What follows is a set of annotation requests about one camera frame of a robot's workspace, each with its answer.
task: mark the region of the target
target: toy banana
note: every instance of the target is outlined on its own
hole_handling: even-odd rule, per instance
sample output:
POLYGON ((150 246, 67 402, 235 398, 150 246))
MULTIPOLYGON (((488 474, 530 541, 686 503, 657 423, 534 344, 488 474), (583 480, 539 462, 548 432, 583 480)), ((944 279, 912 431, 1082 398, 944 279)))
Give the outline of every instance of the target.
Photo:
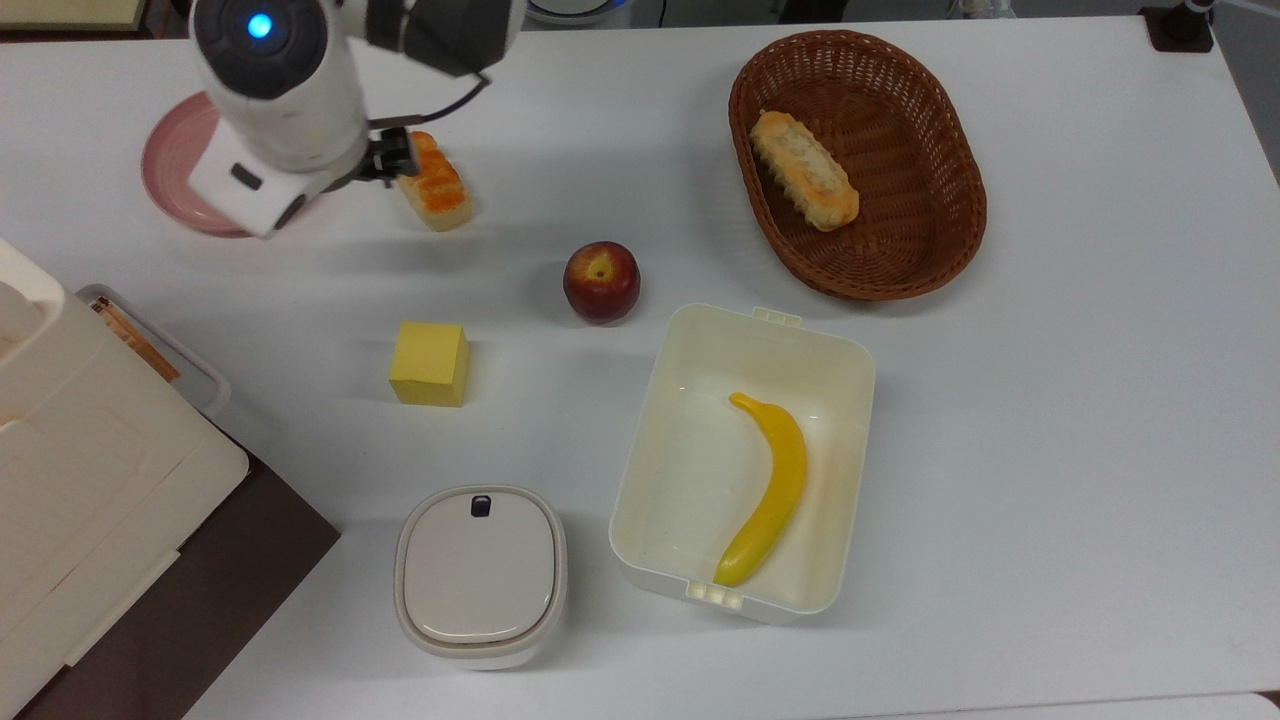
POLYGON ((805 478, 809 474, 809 460, 804 447, 804 434, 790 413, 735 392, 730 402, 746 410, 760 425, 764 439, 773 452, 773 475, 764 497, 755 512, 746 520, 742 529, 728 543, 728 550, 721 556, 716 568, 714 582, 735 587, 751 577, 773 551, 782 532, 800 503, 805 478))

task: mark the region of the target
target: red apple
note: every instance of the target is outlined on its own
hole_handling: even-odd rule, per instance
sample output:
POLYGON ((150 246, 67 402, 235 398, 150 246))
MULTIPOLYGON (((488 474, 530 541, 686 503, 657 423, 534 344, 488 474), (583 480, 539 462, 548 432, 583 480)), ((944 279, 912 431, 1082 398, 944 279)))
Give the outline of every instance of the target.
POLYGON ((617 242, 580 247, 564 265, 564 297, 586 320, 617 320, 640 297, 640 266, 631 251, 617 242))

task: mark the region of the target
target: table surface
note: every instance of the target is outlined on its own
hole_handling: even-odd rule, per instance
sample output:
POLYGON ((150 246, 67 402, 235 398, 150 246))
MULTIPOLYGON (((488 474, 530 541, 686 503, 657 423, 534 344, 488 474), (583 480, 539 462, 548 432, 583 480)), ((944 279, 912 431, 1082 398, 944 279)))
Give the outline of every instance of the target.
MULTIPOLYGON (((865 305, 782 269, 730 143, 737 69, 796 29, 526 33, 430 128, 470 224, 425 233, 362 184, 269 242, 188 232, 141 187, 147 133, 198 87, 186 44, 0 46, 32 70, 0 73, 0 237, 227 374, 219 423, 344 533, 192 717, 833 717, 1280 687, 1280 190, 1222 56, 1156 54, 1137 18, 863 26, 941 79, 989 199, 959 278, 865 305), (611 328, 559 288, 602 238, 644 270, 611 328), (689 302, 792 313, 876 357, 845 588, 813 619, 756 625, 616 566, 609 514, 689 302), (466 327, 461 410, 396 402, 406 319, 466 327), (419 501, 494 482, 562 512, 571 589, 554 647, 472 674, 402 637, 392 560, 419 501)), ((356 58, 375 117, 468 87, 356 58)))
POLYGON ((0 29, 134 29, 143 0, 4 0, 0 29))

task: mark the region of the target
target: brown basket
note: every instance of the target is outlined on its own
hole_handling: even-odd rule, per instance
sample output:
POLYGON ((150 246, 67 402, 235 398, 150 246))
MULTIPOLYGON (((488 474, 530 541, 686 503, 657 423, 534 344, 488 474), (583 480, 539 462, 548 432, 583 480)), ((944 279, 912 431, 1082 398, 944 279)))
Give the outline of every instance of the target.
POLYGON ((942 85, 869 35, 814 31, 778 40, 742 67, 728 100, 742 181, 764 236, 791 274, 851 300, 914 297, 969 264, 987 227, 978 164, 942 85), (809 227, 751 151, 763 110, 790 113, 861 196, 858 218, 809 227))

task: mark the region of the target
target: yellow cube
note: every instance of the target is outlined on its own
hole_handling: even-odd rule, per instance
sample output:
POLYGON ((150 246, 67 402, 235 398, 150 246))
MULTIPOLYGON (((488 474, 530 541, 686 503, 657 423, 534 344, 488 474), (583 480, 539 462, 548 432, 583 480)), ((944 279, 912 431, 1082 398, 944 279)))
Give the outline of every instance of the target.
POLYGON ((462 407, 471 346, 462 325, 401 323, 389 379, 396 397, 413 405, 462 407))

